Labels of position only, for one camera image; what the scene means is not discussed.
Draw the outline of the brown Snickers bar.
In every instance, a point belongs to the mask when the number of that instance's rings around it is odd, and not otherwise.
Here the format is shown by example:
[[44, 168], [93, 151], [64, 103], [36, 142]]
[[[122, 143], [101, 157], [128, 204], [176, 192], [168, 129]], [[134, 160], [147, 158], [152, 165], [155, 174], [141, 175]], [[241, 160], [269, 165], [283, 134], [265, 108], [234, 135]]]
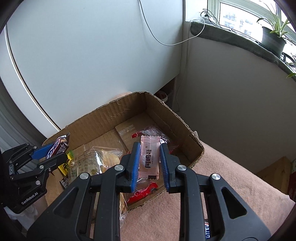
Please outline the brown Snickers bar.
[[62, 135], [56, 139], [45, 159], [49, 159], [59, 153], [64, 153], [69, 148], [70, 133]]

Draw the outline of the dried fruit red clear packet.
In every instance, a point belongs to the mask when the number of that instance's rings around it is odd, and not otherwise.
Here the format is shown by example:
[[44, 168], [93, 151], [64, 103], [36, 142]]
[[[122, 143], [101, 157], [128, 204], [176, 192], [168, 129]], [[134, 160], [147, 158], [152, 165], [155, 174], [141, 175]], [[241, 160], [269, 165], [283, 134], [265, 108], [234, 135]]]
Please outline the dried fruit red clear packet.
[[143, 130], [136, 131], [132, 134], [132, 138], [137, 138], [141, 136], [149, 136], [149, 137], [160, 137], [160, 143], [166, 143], [168, 145], [169, 153], [174, 155], [177, 153], [179, 149], [179, 145], [176, 145], [166, 134], [164, 134], [159, 128], [149, 125]]

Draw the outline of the small spider plant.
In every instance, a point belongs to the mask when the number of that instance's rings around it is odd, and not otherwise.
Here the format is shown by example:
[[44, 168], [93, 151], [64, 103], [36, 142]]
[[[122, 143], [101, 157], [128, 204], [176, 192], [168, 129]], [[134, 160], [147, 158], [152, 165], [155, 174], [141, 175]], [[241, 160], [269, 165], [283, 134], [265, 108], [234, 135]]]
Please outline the small spider plant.
[[295, 54], [288, 55], [287, 53], [282, 53], [280, 57], [281, 61], [287, 66], [287, 68], [291, 71], [288, 74], [287, 78], [295, 77], [295, 65], [296, 65], [296, 56]]

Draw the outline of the Chinese Snickers bar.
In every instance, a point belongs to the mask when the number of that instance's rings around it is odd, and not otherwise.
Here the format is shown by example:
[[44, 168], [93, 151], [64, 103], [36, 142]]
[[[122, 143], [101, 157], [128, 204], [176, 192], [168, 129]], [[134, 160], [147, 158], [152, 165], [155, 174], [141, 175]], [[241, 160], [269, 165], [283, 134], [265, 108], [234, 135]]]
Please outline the Chinese Snickers bar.
[[204, 228], [205, 228], [205, 239], [208, 240], [211, 238], [211, 231], [208, 219], [204, 219]]

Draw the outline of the potted spider plant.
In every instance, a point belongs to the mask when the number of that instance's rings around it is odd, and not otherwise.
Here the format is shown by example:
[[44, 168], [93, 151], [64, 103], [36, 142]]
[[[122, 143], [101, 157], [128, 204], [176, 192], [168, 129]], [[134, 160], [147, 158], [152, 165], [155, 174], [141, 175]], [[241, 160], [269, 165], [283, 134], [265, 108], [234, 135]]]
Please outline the potted spider plant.
[[277, 9], [262, 2], [268, 9], [263, 17], [258, 18], [259, 21], [269, 23], [271, 28], [262, 26], [262, 41], [259, 43], [262, 47], [280, 58], [287, 42], [295, 46], [295, 32], [288, 25], [291, 25], [288, 18], [282, 21], [281, 13]]

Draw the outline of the black candy packet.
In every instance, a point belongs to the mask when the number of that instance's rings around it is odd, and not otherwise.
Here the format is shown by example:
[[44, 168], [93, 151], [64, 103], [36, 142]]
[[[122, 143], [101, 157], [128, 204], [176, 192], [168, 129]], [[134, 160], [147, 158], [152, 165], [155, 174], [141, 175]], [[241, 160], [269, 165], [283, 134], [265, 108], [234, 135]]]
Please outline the black candy packet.
[[61, 187], [65, 190], [69, 185], [69, 178], [68, 175], [64, 176], [62, 180], [59, 181]]

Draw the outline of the white cabinet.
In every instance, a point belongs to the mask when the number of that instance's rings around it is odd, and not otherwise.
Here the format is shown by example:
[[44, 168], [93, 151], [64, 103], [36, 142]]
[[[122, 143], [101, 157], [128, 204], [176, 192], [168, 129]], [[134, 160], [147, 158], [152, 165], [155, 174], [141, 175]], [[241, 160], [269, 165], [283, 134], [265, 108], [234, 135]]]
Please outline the white cabinet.
[[1, 79], [45, 137], [180, 72], [182, 1], [24, 1], [1, 32]]

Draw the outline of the white cloth glove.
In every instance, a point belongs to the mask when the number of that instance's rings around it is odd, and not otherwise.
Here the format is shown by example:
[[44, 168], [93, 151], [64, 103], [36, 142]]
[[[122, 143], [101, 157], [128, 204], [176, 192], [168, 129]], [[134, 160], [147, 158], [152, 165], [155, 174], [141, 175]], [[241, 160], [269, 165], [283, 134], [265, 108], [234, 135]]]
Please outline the white cloth glove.
[[38, 216], [38, 211], [34, 205], [30, 205], [19, 214], [14, 213], [8, 207], [5, 207], [4, 210], [11, 220], [17, 220], [25, 228], [25, 230], [30, 228]]

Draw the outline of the cracker pack clear wrapper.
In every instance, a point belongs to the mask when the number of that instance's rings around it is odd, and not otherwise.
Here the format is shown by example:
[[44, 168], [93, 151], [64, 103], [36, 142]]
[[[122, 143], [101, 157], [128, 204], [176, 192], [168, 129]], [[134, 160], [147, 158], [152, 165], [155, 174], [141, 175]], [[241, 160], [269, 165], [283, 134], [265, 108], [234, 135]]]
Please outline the cracker pack clear wrapper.
[[93, 146], [85, 150], [69, 163], [69, 183], [84, 172], [91, 176], [104, 173], [107, 169], [119, 164], [122, 156], [123, 150], [118, 148]]

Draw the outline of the pink wafer packet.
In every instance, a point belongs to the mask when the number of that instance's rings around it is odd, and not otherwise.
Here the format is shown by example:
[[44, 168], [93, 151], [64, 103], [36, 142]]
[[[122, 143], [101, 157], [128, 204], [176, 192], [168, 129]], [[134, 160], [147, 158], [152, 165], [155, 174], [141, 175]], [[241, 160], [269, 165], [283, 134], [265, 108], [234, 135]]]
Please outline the pink wafer packet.
[[139, 178], [159, 179], [160, 140], [159, 136], [141, 136]]

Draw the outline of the white window frame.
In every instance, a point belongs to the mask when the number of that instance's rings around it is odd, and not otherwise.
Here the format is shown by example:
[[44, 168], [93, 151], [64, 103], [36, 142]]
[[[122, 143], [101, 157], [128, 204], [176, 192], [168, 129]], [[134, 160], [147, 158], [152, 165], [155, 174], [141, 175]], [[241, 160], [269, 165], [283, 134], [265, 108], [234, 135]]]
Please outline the white window frame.
[[[275, 1], [263, 1], [278, 13], [282, 21], [287, 18], [280, 5]], [[252, 40], [262, 40], [262, 26], [271, 28], [269, 23], [258, 18], [268, 13], [267, 7], [260, 1], [185, 1], [185, 21], [200, 18], [205, 23], [233, 30], [236, 33], [250, 37]]]

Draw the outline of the grey windowsill cover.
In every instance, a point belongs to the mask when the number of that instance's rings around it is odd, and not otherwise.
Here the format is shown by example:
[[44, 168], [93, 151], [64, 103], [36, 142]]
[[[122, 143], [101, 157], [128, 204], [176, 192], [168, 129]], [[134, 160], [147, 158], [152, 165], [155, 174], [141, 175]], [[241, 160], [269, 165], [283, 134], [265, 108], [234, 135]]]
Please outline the grey windowsill cover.
[[245, 49], [256, 56], [265, 59], [266, 61], [276, 64], [288, 75], [292, 74], [292, 70], [282, 60], [280, 60], [279, 57], [276, 57], [272, 52], [260, 46], [260, 44], [255, 43], [250, 39], [242, 37], [234, 32], [193, 20], [190, 24], [190, 33], [193, 36]]

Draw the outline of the brown cardboard box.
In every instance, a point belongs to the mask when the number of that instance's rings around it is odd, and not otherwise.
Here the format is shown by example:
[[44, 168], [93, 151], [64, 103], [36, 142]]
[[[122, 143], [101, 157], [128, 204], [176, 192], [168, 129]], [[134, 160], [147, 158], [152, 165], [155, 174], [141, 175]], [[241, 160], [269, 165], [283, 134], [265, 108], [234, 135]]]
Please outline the brown cardboard box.
[[134, 92], [105, 104], [75, 120], [47, 140], [70, 134], [69, 150], [75, 156], [91, 147], [131, 152], [141, 136], [159, 136], [168, 144], [170, 154], [192, 168], [204, 147], [189, 126], [163, 101], [149, 92]]

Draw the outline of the yellow candy packet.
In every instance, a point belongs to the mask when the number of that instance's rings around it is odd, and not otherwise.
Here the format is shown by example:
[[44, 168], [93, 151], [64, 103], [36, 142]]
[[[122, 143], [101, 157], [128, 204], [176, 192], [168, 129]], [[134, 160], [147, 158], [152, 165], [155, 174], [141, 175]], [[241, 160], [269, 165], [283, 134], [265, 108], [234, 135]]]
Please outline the yellow candy packet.
[[59, 171], [63, 176], [68, 175], [69, 169], [70, 169], [69, 164], [70, 164], [70, 161], [67, 158], [67, 161], [58, 167]]

